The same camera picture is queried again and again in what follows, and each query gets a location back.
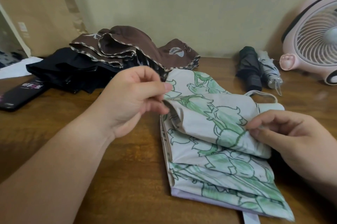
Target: wooden desk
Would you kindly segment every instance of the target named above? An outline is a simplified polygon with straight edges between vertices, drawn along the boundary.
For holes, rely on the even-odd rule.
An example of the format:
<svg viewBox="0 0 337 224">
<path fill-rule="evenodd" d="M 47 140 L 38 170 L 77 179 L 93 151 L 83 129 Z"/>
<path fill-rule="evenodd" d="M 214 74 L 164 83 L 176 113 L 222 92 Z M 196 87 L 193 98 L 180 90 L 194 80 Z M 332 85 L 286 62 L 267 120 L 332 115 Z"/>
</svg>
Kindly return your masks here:
<svg viewBox="0 0 337 224">
<path fill-rule="evenodd" d="M 231 93 L 244 93 L 234 77 L 231 59 L 201 58 L 199 71 L 211 75 Z M 327 86 L 296 71 L 282 72 L 283 97 L 289 111 L 317 118 L 337 137 L 337 86 Z M 0 91 L 28 78 L 0 80 Z M 50 89 L 16 112 L 0 111 L 0 181 L 6 179 L 48 139 L 82 113 L 101 90 L 88 95 Z M 273 90 L 265 92 L 276 94 Z M 271 161 L 276 185 L 296 218 L 296 223 L 336 223 L 334 208 L 308 188 L 278 160 Z M 238 224 L 241 213 L 214 205 L 170 196 L 159 135 L 158 115 L 148 113 L 124 138 L 107 149 L 79 209 L 75 223 L 181 223 Z M 288 223 L 260 218 L 262 224 Z"/>
</svg>

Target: left hand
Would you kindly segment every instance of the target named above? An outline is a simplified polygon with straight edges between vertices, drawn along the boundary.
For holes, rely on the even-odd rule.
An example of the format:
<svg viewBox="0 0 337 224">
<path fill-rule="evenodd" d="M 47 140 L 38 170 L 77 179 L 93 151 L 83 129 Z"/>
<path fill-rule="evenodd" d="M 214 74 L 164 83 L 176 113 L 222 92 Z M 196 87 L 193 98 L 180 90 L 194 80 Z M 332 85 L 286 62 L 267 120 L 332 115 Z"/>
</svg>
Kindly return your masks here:
<svg viewBox="0 0 337 224">
<path fill-rule="evenodd" d="M 112 141 L 128 134 L 146 111 L 167 114 L 162 100 L 171 90 L 148 66 L 129 68 L 116 74 L 83 115 Z"/>
</svg>

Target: smartphone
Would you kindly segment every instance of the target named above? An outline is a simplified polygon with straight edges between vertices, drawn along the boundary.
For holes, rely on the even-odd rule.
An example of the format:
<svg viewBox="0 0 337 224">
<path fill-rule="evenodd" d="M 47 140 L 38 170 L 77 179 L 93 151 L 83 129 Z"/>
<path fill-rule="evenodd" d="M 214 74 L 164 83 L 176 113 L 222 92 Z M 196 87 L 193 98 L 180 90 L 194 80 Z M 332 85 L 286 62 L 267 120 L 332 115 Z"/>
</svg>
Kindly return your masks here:
<svg viewBox="0 0 337 224">
<path fill-rule="evenodd" d="M 0 110 L 16 111 L 50 87 L 35 77 L 0 95 Z"/>
</svg>

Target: fan grille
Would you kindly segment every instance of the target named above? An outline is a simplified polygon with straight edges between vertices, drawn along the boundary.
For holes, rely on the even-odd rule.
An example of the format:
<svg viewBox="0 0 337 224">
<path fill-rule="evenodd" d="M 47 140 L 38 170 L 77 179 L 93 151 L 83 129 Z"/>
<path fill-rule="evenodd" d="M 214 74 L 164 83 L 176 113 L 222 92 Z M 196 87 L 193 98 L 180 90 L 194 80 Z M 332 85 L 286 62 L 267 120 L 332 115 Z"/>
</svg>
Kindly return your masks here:
<svg viewBox="0 0 337 224">
<path fill-rule="evenodd" d="M 337 64 L 337 44 L 331 29 L 337 27 L 337 2 L 332 2 L 312 13 L 295 35 L 295 49 L 305 61 L 322 66 Z"/>
</svg>

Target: paper bag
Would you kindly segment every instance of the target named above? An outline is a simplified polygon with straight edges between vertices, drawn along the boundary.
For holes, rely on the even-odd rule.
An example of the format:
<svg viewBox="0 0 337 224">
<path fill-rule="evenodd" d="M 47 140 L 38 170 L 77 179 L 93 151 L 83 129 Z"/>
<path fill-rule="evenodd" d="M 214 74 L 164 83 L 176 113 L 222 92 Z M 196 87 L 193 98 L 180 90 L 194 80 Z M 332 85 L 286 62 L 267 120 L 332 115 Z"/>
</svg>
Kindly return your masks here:
<svg viewBox="0 0 337 224">
<path fill-rule="evenodd" d="M 75 0 L 0 0 L 0 5 L 31 56 L 49 56 L 87 33 Z"/>
</svg>

